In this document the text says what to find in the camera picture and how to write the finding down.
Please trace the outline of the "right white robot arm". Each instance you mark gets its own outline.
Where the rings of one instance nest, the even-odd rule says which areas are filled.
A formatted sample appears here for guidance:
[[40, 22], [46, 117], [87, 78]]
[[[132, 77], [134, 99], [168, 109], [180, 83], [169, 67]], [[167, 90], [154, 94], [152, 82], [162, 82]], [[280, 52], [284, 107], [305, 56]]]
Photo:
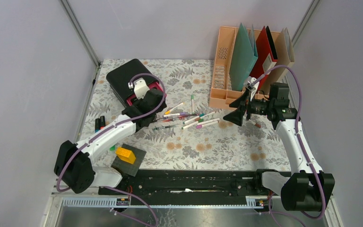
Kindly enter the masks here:
[[269, 190], [281, 197], [288, 211], [311, 212], [326, 210], [335, 179], [319, 166], [306, 142], [303, 127], [295, 108], [290, 108], [289, 86], [273, 83], [267, 99], [255, 99], [255, 89], [247, 87], [244, 93], [229, 104], [234, 111], [225, 115], [225, 121], [242, 126], [252, 115], [265, 115], [281, 139], [290, 163], [291, 176], [275, 170], [257, 171], [252, 182], [256, 194]]

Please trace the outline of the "teal folder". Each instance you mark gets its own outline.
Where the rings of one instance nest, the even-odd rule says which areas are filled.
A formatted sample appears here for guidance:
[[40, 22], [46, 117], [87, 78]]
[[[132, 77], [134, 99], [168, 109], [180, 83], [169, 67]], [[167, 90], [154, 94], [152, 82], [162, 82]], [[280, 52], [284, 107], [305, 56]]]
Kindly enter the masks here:
[[234, 42], [233, 54], [230, 63], [230, 82], [233, 91], [242, 91], [247, 77], [250, 75], [256, 61], [258, 52], [254, 32], [240, 24]]

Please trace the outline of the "black pink drawer box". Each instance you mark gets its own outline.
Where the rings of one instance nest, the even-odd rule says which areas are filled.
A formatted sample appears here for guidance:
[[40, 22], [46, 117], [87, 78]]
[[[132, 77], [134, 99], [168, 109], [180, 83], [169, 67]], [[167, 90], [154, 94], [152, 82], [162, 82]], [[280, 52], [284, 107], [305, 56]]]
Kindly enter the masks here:
[[116, 97], [124, 104], [125, 107], [137, 106], [142, 102], [134, 93], [134, 89], [129, 88], [129, 82], [138, 74], [151, 74], [151, 72], [138, 59], [132, 59], [125, 64], [110, 71], [106, 79], [110, 84]]

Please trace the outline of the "red capped white marker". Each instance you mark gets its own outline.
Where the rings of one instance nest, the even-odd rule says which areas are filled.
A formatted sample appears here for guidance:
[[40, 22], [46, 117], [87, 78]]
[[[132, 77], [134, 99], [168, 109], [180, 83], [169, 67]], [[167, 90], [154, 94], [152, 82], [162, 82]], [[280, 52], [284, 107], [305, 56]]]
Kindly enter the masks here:
[[253, 124], [254, 126], [256, 126], [256, 127], [261, 128], [261, 125], [260, 125], [260, 124], [258, 124], [258, 123], [256, 123], [256, 122], [254, 122], [254, 121], [252, 121], [252, 120], [249, 120], [249, 122], [250, 122], [251, 124]]

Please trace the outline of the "beige folder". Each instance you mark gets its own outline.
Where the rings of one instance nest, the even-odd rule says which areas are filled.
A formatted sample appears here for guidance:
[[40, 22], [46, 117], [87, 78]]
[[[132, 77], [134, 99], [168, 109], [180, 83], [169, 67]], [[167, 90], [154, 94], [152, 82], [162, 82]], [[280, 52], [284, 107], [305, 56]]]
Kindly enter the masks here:
[[[295, 63], [294, 49], [287, 27], [283, 28], [282, 31], [279, 33], [277, 39], [274, 40], [274, 46], [278, 58], [276, 66], [285, 65], [288, 67], [292, 67], [293, 64]], [[287, 74], [287, 72], [288, 70], [285, 68], [278, 68], [271, 71], [268, 77], [261, 81], [264, 82], [263, 85], [261, 86], [261, 90], [264, 92], [264, 94], [265, 95], [269, 94], [270, 85], [272, 83], [282, 82], [282, 79]]]

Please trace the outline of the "red folder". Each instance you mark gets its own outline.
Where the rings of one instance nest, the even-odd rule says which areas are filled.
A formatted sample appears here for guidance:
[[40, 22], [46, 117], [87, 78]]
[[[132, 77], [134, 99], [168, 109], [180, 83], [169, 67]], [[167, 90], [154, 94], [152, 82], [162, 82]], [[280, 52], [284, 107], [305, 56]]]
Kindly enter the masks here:
[[278, 61], [278, 56], [268, 26], [264, 26], [256, 39], [258, 59], [250, 73], [252, 78], [258, 79], [264, 72], [274, 67]]

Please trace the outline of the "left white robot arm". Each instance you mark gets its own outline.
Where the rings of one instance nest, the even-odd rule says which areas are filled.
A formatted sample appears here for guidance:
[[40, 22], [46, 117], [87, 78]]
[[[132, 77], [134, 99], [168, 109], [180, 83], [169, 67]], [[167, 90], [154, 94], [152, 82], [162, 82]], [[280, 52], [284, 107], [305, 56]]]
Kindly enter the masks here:
[[125, 108], [112, 123], [92, 136], [76, 143], [63, 142], [54, 166], [54, 173], [58, 176], [57, 191], [81, 193], [89, 187], [110, 187], [116, 194], [126, 192], [128, 182], [121, 173], [95, 163], [110, 147], [147, 127], [164, 108], [164, 91], [150, 89], [142, 99]]

